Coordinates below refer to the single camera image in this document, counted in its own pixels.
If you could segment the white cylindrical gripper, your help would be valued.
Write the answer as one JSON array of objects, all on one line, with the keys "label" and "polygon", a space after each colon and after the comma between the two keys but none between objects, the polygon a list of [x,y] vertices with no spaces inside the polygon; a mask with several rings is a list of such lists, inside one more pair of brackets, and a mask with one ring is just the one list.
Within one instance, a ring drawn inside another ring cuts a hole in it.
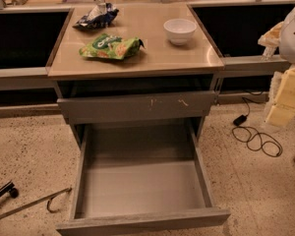
[{"label": "white cylindrical gripper", "polygon": [[[276,24],[263,34],[258,44],[277,47],[283,22]],[[273,96],[269,101],[269,112],[265,121],[272,126],[284,127],[295,117],[295,65],[292,65],[275,82]]]}]

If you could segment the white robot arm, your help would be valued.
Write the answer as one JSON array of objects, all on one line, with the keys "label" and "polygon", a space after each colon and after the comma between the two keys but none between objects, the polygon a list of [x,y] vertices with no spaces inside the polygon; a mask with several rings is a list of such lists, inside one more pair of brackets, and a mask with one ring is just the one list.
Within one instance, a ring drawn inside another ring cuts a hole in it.
[{"label": "white robot arm", "polygon": [[264,56],[272,56],[269,49],[279,49],[279,55],[291,66],[281,75],[281,81],[265,121],[272,126],[284,127],[295,117],[295,7],[283,22],[278,23],[265,34],[258,44],[265,47]]}]

